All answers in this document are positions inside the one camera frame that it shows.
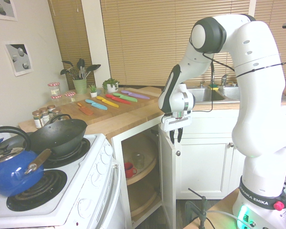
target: floor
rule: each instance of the floor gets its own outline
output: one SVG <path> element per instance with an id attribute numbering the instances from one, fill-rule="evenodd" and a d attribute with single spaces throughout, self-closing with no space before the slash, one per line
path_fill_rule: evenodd
<path id="1" fill-rule="evenodd" d="M 183 229 L 187 224 L 185 222 L 185 203 L 187 200 L 179 199 L 176 203 L 176 229 Z M 201 200 L 191 200 L 199 208 L 201 207 Z M 207 208 L 209 209 L 220 200 L 208 200 Z M 169 229 L 164 211 L 159 207 L 152 215 L 143 221 L 136 229 Z"/>

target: yellow sponge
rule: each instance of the yellow sponge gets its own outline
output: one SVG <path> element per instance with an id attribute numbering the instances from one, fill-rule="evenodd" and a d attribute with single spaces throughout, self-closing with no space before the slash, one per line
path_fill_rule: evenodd
<path id="1" fill-rule="evenodd" d="M 218 86 L 217 86 L 216 84 L 209 84 L 208 87 L 209 87 L 210 89 L 213 88 L 214 91 L 217 91 L 217 90 L 218 90 Z"/>

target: red knife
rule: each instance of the red knife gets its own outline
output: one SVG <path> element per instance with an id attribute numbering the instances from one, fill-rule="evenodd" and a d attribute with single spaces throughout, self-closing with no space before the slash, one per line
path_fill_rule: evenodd
<path id="1" fill-rule="evenodd" d="M 127 100 L 120 99 L 120 98 L 118 98 L 118 97 L 113 96 L 112 94 L 106 94 L 106 97 L 107 97 L 107 98 L 111 98 L 112 100 L 118 101 L 118 102 L 120 102 L 120 103 L 131 104 L 131 103 L 128 102 Z"/>

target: electric stove burner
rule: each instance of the electric stove burner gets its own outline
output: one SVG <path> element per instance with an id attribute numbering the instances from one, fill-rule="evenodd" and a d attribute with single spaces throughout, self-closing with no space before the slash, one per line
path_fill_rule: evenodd
<path id="1" fill-rule="evenodd" d="M 12 211 L 27 211 L 53 199 L 67 183 L 67 175 L 57 169 L 44 171 L 43 177 L 34 186 L 6 201 Z"/>
<path id="2" fill-rule="evenodd" d="M 56 157 L 56 158 L 48 158 L 44 163 L 43 167 L 46 169 L 49 168 L 58 168 L 61 166 L 65 166 L 67 164 L 72 163 L 83 157 L 90 149 L 90 141 L 86 138 L 83 138 L 78 147 L 67 155 Z"/>

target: green knife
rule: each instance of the green knife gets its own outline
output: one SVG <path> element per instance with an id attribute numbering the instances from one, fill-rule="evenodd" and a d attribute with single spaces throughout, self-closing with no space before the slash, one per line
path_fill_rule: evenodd
<path id="1" fill-rule="evenodd" d="M 128 101 L 132 101 L 132 102 L 137 102 L 137 101 L 138 101 L 136 98 L 132 98 L 132 97 L 129 97 L 129 96 L 120 94 L 120 93 L 113 93 L 113 95 L 114 95 L 114 96 L 118 96 L 118 97 L 120 97 L 121 99 L 128 100 Z"/>

